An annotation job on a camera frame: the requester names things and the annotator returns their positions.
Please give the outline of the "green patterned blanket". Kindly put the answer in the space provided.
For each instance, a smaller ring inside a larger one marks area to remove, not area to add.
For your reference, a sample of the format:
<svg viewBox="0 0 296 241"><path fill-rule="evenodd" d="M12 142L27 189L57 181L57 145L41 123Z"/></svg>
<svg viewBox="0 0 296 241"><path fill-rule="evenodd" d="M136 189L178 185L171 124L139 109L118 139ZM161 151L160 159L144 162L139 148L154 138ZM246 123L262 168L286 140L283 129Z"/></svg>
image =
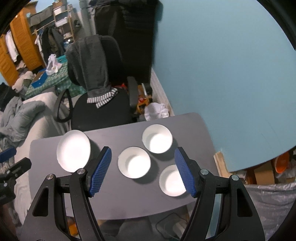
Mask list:
<svg viewBox="0 0 296 241"><path fill-rule="evenodd" d="M68 75L67 62L65 62L62 64L62 67L59 69L59 71L53 75L48 76L40 87L34 88L30 86L25 94L25 100L37 96L52 87L55 88L54 92L57 96L64 89L68 89L70 91L71 97L76 97L86 92L81 86L75 85L71 82Z"/></svg>

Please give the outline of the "grey bed duvet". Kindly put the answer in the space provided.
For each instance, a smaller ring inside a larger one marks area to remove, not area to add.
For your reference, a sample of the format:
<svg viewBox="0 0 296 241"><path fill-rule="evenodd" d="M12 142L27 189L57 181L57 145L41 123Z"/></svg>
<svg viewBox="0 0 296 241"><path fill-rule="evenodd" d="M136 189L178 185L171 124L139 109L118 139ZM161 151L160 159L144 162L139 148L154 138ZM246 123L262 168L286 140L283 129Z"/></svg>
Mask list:
<svg viewBox="0 0 296 241"><path fill-rule="evenodd" d="M54 120L56 94L46 92L22 101L13 97L1 113L1 151L16 148L16 155L1 163L3 174L13 164L24 157L29 157L30 145L34 140L55 137L69 131L67 123ZM8 211L13 224L22 225L31 205L29 174L17 179L16 198L8 203Z"/></svg>

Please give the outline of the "shelf rack with items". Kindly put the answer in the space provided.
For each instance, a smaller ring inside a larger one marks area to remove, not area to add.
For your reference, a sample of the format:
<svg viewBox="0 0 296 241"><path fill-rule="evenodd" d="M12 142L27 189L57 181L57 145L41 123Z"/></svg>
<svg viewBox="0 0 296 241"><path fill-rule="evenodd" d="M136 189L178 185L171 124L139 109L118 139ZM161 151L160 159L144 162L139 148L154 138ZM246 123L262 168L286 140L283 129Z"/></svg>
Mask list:
<svg viewBox="0 0 296 241"><path fill-rule="evenodd" d="M54 1L52 6L56 28L63 36L66 44L72 44L75 41L71 16L72 5L68 4L67 1Z"/></svg>

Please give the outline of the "grey towel with striped edge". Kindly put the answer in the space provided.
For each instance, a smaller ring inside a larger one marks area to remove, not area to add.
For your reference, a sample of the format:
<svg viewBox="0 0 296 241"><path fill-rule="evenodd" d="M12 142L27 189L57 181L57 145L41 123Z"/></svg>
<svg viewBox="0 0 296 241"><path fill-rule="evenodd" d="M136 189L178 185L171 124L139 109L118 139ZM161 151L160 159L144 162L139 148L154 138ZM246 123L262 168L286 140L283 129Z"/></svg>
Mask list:
<svg viewBox="0 0 296 241"><path fill-rule="evenodd" d="M77 83L86 90L88 104L101 108L118 93L108 78L106 54L100 35L79 39L71 44L65 55Z"/></svg>

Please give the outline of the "silver plastic bag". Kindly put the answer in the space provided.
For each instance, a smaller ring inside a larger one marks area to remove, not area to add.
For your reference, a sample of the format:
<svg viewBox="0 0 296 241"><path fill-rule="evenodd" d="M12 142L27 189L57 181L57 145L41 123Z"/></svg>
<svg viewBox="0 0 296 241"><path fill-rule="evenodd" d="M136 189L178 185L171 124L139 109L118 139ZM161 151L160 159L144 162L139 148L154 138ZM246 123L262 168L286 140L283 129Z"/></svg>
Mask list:
<svg viewBox="0 0 296 241"><path fill-rule="evenodd" d="M295 182L245 185L261 220L265 239L278 230L295 201Z"/></svg>

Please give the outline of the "white plate stack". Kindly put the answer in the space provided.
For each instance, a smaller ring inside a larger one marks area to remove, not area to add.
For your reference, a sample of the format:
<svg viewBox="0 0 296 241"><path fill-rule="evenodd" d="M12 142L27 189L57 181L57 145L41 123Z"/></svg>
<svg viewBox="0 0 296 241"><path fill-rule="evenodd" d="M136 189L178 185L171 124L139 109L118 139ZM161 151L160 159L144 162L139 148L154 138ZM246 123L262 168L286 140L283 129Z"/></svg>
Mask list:
<svg viewBox="0 0 296 241"><path fill-rule="evenodd" d="M71 130L60 139L56 155L59 165L73 173L84 168L89 161L91 144L88 136L79 130Z"/></svg>

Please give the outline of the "black hanging garment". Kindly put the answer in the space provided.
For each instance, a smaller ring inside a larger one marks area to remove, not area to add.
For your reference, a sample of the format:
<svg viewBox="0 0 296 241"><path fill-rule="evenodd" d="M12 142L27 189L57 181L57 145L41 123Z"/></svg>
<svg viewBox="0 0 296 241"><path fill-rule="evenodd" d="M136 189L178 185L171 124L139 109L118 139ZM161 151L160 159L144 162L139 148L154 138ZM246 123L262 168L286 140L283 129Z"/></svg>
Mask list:
<svg viewBox="0 0 296 241"><path fill-rule="evenodd" d="M129 76L149 83L154 23L159 1L90 1L96 33L113 37Z"/></svg>

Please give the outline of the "cardboard box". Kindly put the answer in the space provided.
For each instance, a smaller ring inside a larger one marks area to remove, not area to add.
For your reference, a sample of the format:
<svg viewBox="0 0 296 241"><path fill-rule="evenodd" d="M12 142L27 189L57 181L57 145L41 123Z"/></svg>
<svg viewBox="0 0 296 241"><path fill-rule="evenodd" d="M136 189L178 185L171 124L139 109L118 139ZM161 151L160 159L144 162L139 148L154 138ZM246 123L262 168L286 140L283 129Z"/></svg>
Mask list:
<svg viewBox="0 0 296 241"><path fill-rule="evenodd" d="M275 183L271 161L268 161L254 169L257 185L272 185Z"/></svg>

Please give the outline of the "wooden board by wall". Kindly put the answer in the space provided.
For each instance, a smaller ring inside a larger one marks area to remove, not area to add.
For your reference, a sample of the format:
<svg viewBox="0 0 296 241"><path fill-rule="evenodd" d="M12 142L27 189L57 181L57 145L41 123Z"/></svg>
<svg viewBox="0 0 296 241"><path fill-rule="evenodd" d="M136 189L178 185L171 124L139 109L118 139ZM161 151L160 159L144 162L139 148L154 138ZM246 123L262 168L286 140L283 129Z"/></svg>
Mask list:
<svg viewBox="0 0 296 241"><path fill-rule="evenodd" d="M214 161L217 167L217 171L220 177L229 178L232 173L227 170L226 163L222 152L217 152L214 155Z"/></svg>

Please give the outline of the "orange wooden wardrobe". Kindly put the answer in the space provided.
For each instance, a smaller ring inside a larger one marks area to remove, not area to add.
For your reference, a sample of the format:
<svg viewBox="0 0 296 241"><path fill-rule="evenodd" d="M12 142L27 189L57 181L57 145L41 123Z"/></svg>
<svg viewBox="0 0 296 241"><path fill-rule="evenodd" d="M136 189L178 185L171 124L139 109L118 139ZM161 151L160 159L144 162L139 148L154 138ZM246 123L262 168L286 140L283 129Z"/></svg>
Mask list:
<svg viewBox="0 0 296 241"><path fill-rule="evenodd" d="M11 30L12 39L18 55L30 71L45 67L44 60L38 46L35 44L36 35L33 34L27 20L28 13L35 13L36 8L28 4L10 21L8 28ZM9 86L13 86L19 78L16 63L9 54L6 34L1 35L1 75Z"/></svg>

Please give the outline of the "white bowl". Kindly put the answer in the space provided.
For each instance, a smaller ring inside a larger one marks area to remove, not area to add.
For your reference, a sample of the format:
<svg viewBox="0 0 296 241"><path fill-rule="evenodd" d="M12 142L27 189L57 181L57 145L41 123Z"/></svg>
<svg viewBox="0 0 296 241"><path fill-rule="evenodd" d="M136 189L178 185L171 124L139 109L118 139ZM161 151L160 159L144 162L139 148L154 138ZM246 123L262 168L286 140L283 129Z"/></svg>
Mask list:
<svg viewBox="0 0 296 241"><path fill-rule="evenodd" d="M163 125L150 125L142 133L142 143L151 153L162 154L171 148L173 135Z"/></svg>
<svg viewBox="0 0 296 241"><path fill-rule="evenodd" d="M186 192L176 165L167 166L159 176L159 187L167 196L177 197Z"/></svg>
<svg viewBox="0 0 296 241"><path fill-rule="evenodd" d="M117 166L130 179L142 178L151 168L149 154L140 147L128 147L118 156Z"/></svg>

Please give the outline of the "white cloth behind table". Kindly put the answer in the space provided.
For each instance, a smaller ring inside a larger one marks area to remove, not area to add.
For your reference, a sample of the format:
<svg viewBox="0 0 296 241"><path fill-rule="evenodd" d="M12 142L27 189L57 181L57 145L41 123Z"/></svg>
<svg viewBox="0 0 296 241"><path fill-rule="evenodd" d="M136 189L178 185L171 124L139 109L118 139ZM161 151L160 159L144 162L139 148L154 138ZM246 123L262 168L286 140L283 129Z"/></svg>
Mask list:
<svg viewBox="0 0 296 241"><path fill-rule="evenodd" d="M144 108L144 117L146 121L168 118L169 110L163 103L153 102Z"/></svg>

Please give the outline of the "black office chair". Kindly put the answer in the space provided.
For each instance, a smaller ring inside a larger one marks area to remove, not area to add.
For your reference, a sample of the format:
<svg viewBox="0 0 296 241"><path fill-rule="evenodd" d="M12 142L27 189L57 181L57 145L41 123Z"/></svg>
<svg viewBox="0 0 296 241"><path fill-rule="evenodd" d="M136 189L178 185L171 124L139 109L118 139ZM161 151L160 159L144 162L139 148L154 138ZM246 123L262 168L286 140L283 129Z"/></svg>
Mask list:
<svg viewBox="0 0 296 241"><path fill-rule="evenodd" d="M117 41L93 35L77 40L66 51L71 82L85 90L76 102L63 90L54 106L54 119L73 130L91 131L137 122L138 88L128 76Z"/></svg>

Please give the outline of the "blue box on bed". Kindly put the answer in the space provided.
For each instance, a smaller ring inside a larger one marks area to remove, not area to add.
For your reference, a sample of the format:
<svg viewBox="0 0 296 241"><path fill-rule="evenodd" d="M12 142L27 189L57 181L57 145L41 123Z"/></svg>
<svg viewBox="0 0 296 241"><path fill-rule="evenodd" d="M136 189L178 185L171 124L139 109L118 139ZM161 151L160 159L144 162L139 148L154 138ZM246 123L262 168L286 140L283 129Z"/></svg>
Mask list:
<svg viewBox="0 0 296 241"><path fill-rule="evenodd" d="M48 75L46 73L46 69L40 70L31 82L32 88L38 88L42 86L45 83L47 77Z"/></svg>

